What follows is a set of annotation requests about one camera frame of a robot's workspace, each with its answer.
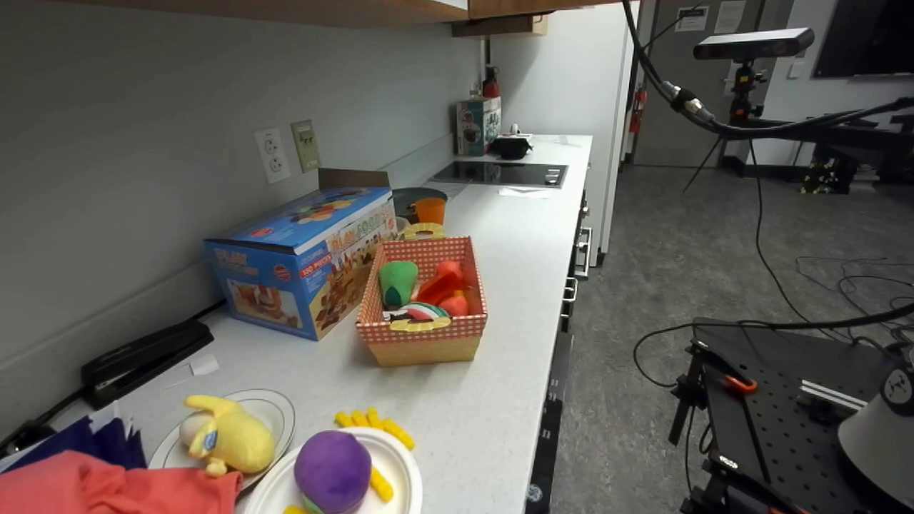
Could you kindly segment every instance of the red cloth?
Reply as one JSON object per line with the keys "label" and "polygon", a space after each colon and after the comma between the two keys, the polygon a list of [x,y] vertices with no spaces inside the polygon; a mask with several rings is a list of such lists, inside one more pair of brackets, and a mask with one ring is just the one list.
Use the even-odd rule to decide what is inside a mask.
{"label": "red cloth", "polygon": [[64,450],[0,475],[4,514],[232,514],[239,475],[109,466]]}

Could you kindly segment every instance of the white countertop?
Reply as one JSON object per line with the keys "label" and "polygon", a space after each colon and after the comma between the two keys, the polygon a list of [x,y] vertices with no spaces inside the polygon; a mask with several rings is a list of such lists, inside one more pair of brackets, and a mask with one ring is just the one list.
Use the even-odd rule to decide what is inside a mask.
{"label": "white countertop", "polygon": [[181,362],[119,399],[148,457],[185,416],[185,393],[275,389],[298,408],[292,450],[336,412],[378,405],[418,436],[425,514],[522,510],[592,136],[532,142],[525,162],[569,162],[562,189],[433,183],[451,193],[449,235],[473,236],[488,308],[473,362],[378,369],[355,313],[322,342],[211,313],[214,342],[196,358],[214,355],[214,373],[192,378]]}

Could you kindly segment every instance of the cabinet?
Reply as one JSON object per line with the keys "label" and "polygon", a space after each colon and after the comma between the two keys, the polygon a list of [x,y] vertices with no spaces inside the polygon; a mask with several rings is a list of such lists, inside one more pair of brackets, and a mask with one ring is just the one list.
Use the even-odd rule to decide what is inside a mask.
{"label": "cabinet", "polygon": [[468,18],[472,19],[521,18],[521,15],[543,15],[543,11],[596,6],[596,2],[611,2],[611,0],[468,0]]}
{"label": "cabinet", "polygon": [[122,8],[284,19],[311,26],[408,26],[465,19],[465,0],[59,0]]}

